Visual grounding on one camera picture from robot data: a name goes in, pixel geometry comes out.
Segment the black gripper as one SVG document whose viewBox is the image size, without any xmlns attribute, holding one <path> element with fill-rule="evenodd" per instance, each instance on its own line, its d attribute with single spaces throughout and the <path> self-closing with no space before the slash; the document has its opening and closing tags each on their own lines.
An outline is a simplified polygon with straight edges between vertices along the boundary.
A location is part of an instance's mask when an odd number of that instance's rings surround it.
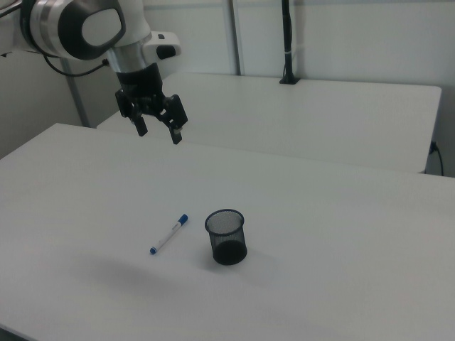
<svg viewBox="0 0 455 341">
<path fill-rule="evenodd" d="M 118 72 L 121 89 L 115 94 L 120 114 L 135 126 L 139 136 L 148 129 L 142 114 L 160 115 L 164 110 L 163 81 L 156 63 L 135 72 Z M 180 97 L 175 94 L 165 101 L 166 122 L 172 142 L 182 141 L 181 130 L 188 122 Z"/>
</svg>

